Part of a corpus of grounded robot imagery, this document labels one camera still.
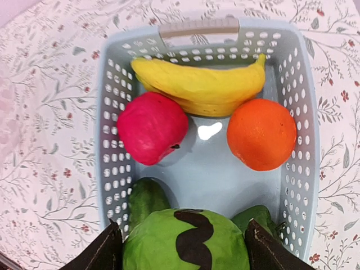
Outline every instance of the apple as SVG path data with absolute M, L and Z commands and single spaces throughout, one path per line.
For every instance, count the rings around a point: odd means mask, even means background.
M 188 130 L 188 119 L 175 101 L 147 92 L 126 106 L 117 128 L 132 158 L 152 166 L 179 148 Z

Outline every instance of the tablecloth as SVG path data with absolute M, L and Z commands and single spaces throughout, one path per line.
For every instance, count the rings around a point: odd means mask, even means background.
M 307 43 L 321 136 L 315 269 L 360 269 L 360 19 L 351 0 L 43 0 L 0 29 L 0 251 L 58 269 L 100 232 L 94 130 L 101 47 L 141 25 L 246 16 Z

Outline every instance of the light blue basket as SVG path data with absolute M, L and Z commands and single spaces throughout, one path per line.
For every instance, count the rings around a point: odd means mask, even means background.
M 127 103 L 144 92 L 130 66 L 134 57 L 224 69 L 254 62 L 259 53 L 268 59 L 260 96 L 284 105 L 298 129 L 295 150 L 282 167 L 252 171 L 227 146 L 229 118 L 194 116 L 180 150 L 159 165 L 132 160 L 119 141 L 116 121 Z M 287 222 L 280 235 L 286 248 L 307 258 L 316 219 L 320 143 L 311 67 L 297 29 L 283 21 L 233 17 L 148 26 L 112 36 L 101 55 L 96 169 L 102 228 L 112 218 L 126 237 L 131 183 L 156 177 L 174 208 L 208 209 L 230 218 L 250 206 L 266 205 L 274 220 Z M 198 127 L 215 123 L 221 123 L 220 132 L 200 138 Z

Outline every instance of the table surface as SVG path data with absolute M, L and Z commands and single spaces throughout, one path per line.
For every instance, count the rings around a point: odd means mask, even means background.
M 49 0 L 0 29 L 0 251 L 58 269 L 98 234 L 96 74 L 113 33 L 223 16 L 295 24 L 308 40 L 321 173 L 310 257 L 360 269 L 360 19 L 351 0 Z

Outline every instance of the yellow banana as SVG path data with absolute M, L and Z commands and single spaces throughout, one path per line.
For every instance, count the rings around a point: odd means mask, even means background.
M 173 99 L 187 113 L 221 117 L 232 114 L 262 90 L 265 60 L 261 54 L 254 64 L 229 70 L 179 66 L 144 58 L 133 60 L 131 66 L 146 90 Z

